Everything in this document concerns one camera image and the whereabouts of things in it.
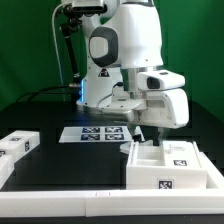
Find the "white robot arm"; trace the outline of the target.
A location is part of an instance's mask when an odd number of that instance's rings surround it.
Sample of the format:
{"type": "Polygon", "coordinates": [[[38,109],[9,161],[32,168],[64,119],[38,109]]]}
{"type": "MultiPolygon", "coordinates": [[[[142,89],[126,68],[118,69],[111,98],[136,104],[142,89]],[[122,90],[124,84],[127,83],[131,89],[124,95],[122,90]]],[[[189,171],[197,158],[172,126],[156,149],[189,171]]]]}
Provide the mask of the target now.
{"type": "Polygon", "coordinates": [[[153,0],[62,0],[64,14],[83,23],[89,56],[101,68],[118,68],[123,88],[101,109],[129,126],[176,129],[189,109],[185,78],[165,70],[160,19],[153,0]]]}

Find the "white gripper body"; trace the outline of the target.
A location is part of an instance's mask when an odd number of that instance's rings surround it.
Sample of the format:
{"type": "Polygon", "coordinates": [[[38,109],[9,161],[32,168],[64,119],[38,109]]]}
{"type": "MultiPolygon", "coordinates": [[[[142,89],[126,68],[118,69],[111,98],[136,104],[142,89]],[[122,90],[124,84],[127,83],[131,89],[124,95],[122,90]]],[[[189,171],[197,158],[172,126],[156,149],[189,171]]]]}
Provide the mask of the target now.
{"type": "Polygon", "coordinates": [[[123,87],[113,89],[105,117],[128,124],[176,129],[189,121],[185,78],[168,70],[122,70],[123,87]]]}

